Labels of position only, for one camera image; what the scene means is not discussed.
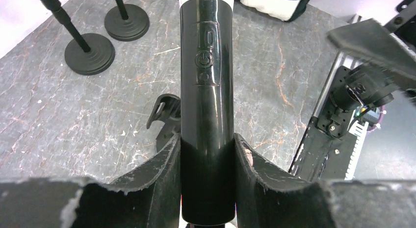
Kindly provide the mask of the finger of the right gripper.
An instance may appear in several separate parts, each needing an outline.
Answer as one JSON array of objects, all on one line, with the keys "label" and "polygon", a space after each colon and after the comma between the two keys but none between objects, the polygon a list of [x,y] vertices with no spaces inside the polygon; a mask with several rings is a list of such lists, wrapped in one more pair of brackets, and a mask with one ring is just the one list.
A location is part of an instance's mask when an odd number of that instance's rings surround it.
[{"label": "finger of the right gripper", "polygon": [[416,89],[416,56],[376,20],[332,29],[327,39],[364,64],[381,68],[401,90]]}]

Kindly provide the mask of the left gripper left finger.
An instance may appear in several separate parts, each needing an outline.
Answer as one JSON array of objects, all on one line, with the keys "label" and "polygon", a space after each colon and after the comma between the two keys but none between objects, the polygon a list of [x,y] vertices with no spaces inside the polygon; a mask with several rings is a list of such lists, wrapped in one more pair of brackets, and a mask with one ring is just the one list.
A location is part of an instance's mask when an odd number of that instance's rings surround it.
[{"label": "left gripper left finger", "polygon": [[180,136],[112,183],[88,177],[3,178],[3,228],[177,228]]}]

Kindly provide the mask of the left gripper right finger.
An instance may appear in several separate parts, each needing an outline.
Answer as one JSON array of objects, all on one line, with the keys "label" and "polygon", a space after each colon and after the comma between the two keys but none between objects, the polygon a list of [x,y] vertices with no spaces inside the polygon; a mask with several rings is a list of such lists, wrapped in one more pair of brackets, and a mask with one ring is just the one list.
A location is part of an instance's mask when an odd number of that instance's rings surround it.
[{"label": "left gripper right finger", "polygon": [[308,182],[279,168],[235,134],[240,228],[413,228],[413,180]]}]

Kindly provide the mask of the black microphone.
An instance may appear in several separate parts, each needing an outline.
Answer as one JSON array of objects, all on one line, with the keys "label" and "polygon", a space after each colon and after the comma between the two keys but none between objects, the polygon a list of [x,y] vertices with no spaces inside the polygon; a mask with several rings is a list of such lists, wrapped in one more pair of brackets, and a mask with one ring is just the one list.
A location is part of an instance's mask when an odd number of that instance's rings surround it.
[{"label": "black microphone", "polygon": [[235,216],[234,0],[178,0],[182,217],[222,228]]}]

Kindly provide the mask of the black mic stand back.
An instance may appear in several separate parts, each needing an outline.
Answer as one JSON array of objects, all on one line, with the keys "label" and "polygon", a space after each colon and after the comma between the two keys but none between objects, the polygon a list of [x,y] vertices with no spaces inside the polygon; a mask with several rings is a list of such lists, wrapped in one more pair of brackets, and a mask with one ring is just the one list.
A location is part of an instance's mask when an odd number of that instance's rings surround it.
[{"label": "black mic stand back", "polygon": [[154,121],[161,121],[164,126],[156,137],[156,150],[159,152],[170,138],[181,131],[181,100],[173,94],[160,95],[147,120],[149,129]]}]

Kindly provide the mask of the black mic stand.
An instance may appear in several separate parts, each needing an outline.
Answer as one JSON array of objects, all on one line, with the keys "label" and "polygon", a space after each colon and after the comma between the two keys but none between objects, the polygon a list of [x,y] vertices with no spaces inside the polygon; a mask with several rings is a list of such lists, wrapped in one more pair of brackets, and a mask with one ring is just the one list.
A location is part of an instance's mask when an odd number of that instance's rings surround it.
[{"label": "black mic stand", "polygon": [[111,41],[97,33],[80,34],[59,0],[40,0],[72,36],[64,52],[68,67],[77,74],[92,76],[102,73],[115,59]]},{"label": "black mic stand", "polygon": [[170,138],[181,131],[181,100],[173,94],[160,95],[147,120],[149,129],[154,121],[161,121],[164,126],[156,137],[156,150],[159,152]]},{"label": "black mic stand", "polygon": [[130,42],[144,36],[150,27],[148,14],[137,5],[115,1],[117,6],[110,9],[104,18],[104,27],[110,37]]}]

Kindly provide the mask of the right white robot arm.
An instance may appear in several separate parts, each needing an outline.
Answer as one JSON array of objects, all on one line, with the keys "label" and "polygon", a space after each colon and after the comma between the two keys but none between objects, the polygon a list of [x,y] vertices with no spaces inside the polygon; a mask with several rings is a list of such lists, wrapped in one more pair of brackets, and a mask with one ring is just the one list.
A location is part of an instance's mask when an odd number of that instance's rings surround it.
[{"label": "right white robot arm", "polygon": [[365,111],[393,100],[400,89],[416,91],[416,3],[404,2],[385,25],[375,19],[345,25],[328,32],[328,40],[340,51],[359,60],[356,68],[339,67],[316,127],[334,138],[344,136]]}]

